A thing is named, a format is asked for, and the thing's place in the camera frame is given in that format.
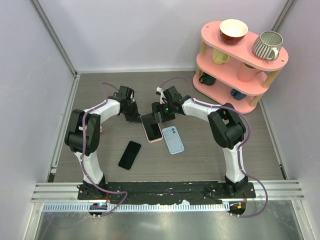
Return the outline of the blue phone case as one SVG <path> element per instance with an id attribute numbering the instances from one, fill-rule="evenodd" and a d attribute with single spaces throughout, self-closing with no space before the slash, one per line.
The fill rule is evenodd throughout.
<path id="1" fill-rule="evenodd" d="M 175 126 L 163 128 L 162 134 L 171 155 L 182 153 L 185 150 L 181 137 Z"/>

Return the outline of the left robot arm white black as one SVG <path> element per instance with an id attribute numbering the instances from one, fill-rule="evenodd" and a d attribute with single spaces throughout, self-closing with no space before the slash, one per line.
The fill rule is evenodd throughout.
<path id="1" fill-rule="evenodd" d="M 101 124 L 113 116 L 123 114 L 129 123 L 140 123 L 135 91 L 121 85 L 117 91 L 88 109 L 74 109 L 68 121 L 64 143 L 77 157 L 83 181 L 77 186 L 79 200 L 103 199 L 107 191 L 97 149 L 100 144 Z"/>

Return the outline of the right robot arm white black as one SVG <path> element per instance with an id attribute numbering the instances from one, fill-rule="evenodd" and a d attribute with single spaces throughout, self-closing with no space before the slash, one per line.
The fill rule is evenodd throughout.
<path id="1" fill-rule="evenodd" d="M 174 86 L 166 90 L 158 87 L 156 94 L 160 100 L 151 105 L 156 122 L 168 122 L 174 120 L 176 114 L 181 114 L 209 123 L 213 139 L 224 154 L 226 193 L 233 198 L 242 194 L 249 182 L 243 166 L 242 151 L 246 127 L 233 105 L 209 104 L 189 95 L 182 96 Z"/>

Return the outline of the dark green mug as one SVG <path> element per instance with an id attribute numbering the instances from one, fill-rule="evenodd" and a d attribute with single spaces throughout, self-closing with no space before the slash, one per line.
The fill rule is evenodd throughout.
<path id="1" fill-rule="evenodd" d="M 203 72 L 198 81 L 203 85 L 212 86 L 216 83 L 216 78 Z"/>

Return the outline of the blue mug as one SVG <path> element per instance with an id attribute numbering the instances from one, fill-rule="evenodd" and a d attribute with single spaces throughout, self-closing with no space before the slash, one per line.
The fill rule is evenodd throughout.
<path id="1" fill-rule="evenodd" d="M 238 91 L 236 89 L 232 89 L 230 91 L 230 95 L 237 101 L 240 101 L 240 100 L 244 99 L 247 96 L 246 94 L 244 94 L 244 93 L 242 93 L 242 92 L 240 92 L 240 91 Z"/>

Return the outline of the yellow mug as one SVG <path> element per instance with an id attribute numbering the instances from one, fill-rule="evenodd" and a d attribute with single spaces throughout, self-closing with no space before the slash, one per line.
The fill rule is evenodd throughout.
<path id="1" fill-rule="evenodd" d="M 212 61 L 217 65 L 222 65 L 228 63 L 231 59 L 231 56 L 214 48 L 212 52 Z"/>

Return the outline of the pink three-tier shelf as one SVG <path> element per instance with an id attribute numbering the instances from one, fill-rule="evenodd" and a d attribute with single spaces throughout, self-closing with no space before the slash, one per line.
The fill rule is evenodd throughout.
<path id="1" fill-rule="evenodd" d="M 289 59 L 279 33 L 256 34 L 236 19 L 206 23 L 201 39 L 195 89 L 243 114 L 255 109 Z"/>

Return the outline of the pink mug on shelf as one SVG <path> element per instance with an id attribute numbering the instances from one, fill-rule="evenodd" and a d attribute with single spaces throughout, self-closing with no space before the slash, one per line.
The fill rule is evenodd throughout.
<path id="1" fill-rule="evenodd" d="M 262 71 L 243 62 L 242 65 L 239 67 L 237 78 L 244 83 L 250 82 L 260 72 Z"/>

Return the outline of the red bowl white inside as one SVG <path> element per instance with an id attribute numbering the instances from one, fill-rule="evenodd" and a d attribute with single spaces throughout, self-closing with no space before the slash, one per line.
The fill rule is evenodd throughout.
<path id="1" fill-rule="evenodd" d="M 248 26 L 238 19 L 226 19 L 219 26 L 220 39 L 228 45 L 238 44 L 248 31 Z"/>

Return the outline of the grey striped mug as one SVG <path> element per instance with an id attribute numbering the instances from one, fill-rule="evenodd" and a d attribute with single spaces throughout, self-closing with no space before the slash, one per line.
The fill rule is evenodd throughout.
<path id="1" fill-rule="evenodd" d="M 283 41 L 283 37 L 279 33 L 265 31 L 255 40 L 252 52 L 260 59 L 275 61 L 280 55 Z"/>

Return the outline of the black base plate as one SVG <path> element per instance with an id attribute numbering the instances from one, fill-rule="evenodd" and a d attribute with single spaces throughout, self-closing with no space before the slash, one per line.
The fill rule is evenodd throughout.
<path id="1" fill-rule="evenodd" d="M 222 199 L 254 199 L 256 197 L 253 183 L 249 182 L 244 189 L 232 193 L 225 182 L 218 181 L 165 181 L 165 182 L 109 182 L 101 186 L 113 194 L 107 194 L 89 183 L 77 185 L 78 200 L 109 200 L 118 204 L 124 194 L 127 205 L 173 205 L 184 200 L 192 205 L 219 204 Z"/>

